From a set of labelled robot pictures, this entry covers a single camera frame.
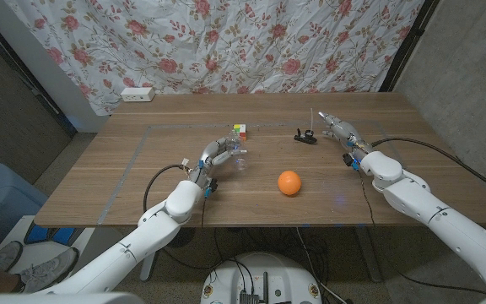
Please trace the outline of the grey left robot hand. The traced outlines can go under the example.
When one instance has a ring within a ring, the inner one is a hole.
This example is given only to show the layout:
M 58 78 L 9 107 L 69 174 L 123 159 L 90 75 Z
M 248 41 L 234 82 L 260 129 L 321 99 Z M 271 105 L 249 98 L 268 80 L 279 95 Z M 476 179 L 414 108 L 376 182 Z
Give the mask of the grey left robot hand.
M 189 173 L 189 180 L 200 188 L 208 184 L 209 174 L 215 166 L 220 166 L 235 155 L 246 154 L 247 150 L 241 147 L 239 138 L 222 137 L 206 146 L 198 159 L 196 166 Z

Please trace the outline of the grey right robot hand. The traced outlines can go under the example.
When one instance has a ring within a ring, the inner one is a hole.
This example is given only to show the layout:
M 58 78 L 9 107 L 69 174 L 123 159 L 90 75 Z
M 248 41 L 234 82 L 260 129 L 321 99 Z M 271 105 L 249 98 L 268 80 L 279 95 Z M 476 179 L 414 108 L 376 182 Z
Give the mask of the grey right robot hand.
M 337 140 L 357 161 L 373 152 L 372 146 L 362 139 L 352 124 L 325 112 L 319 111 L 318 114 L 327 125 L 327 130 L 322 133 Z

